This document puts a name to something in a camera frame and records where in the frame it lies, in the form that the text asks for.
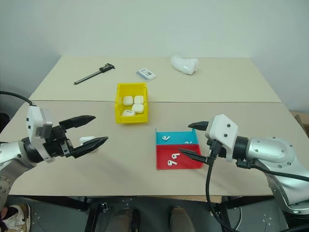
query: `yellow bin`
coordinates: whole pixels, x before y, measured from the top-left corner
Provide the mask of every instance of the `yellow bin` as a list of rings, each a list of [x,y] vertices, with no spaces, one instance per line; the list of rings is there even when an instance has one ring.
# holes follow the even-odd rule
[[[144,96],[144,113],[135,116],[121,116],[124,110],[131,110],[132,106],[124,106],[122,99],[125,96]],[[148,103],[146,83],[119,83],[115,101],[115,119],[117,123],[142,123],[148,122]]]

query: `person's leg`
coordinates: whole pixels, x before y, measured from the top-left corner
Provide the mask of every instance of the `person's leg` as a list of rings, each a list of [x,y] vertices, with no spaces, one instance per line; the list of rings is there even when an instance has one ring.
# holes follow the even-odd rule
[[[8,207],[4,207],[3,209],[1,209],[1,212],[0,212],[0,214],[1,214],[1,219],[3,219],[3,218],[6,216],[8,210],[9,210]]]
[[[124,209],[116,213],[107,225],[105,232],[130,232],[133,218],[132,209]]]
[[[191,219],[183,208],[173,208],[170,212],[170,232],[195,232]]]

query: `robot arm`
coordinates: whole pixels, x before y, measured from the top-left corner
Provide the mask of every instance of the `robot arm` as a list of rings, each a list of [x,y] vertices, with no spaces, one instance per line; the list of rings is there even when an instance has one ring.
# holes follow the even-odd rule
[[[211,148],[210,155],[218,155],[229,162],[237,160],[236,165],[241,168],[264,171],[268,186],[284,212],[309,215],[309,178],[303,181],[268,174],[279,172],[309,177],[309,171],[298,161],[292,144],[276,137],[249,139],[238,136],[238,126],[225,115],[218,115],[210,122],[193,123],[189,127],[206,131],[207,145]],[[195,156],[192,151],[180,151],[201,161],[201,156]],[[208,158],[203,157],[202,162],[207,163]]]
[[[80,127],[94,116],[78,116],[59,122],[53,127],[46,109],[30,105],[26,118],[27,138],[0,144],[0,209],[3,208],[14,181],[43,160],[50,163],[57,156],[78,158],[101,146],[108,137],[95,138],[74,148],[66,137],[66,130]]]

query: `table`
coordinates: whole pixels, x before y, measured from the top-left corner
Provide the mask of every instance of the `table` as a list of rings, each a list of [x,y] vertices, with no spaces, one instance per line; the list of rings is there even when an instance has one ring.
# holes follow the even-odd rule
[[[17,179],[11,194],[52,196],[116,195],[204,195],[207,166],[200,170],[160,170],[155,167],[155,129],[188,130],[187,125],[226,114],[248,137],[278,136],[290,141],[298,159],[309,168],[308,137],[282,103],[270,102],[151,102],[149,123],[123,125],[114,122],[113,102],[108,101],[35,101],[47,108],[53,121],[78,116],[97,118],[80,128],[68,130],[74,146],[82,136],[109,136],[96,153],[81,158],[56,158]],[[1,141],[27,136],[24,104],[0,134]],[[198,140],[203,154],[208,153],[202,132]],[[258,170],[239,169],[218,158],[213,169],[211,195],[271,194],[264,175]]]
[[[73,85],[107,62],[116,69]],[[113,102],[117,83],[142,82],[141,68],[157,75],[147,83],[149,102],[281,102],[250,58],[199,58],[198,71],[186,75],[169,58],[63,56],[30,98]]]

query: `white wall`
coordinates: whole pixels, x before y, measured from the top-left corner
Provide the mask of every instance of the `white wall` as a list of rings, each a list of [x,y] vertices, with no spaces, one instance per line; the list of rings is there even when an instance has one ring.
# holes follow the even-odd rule
[[[308,11],[307,0],[2,0],[1,83],[29,96],[59,54],[252,57],[288,108],[309,113]]]

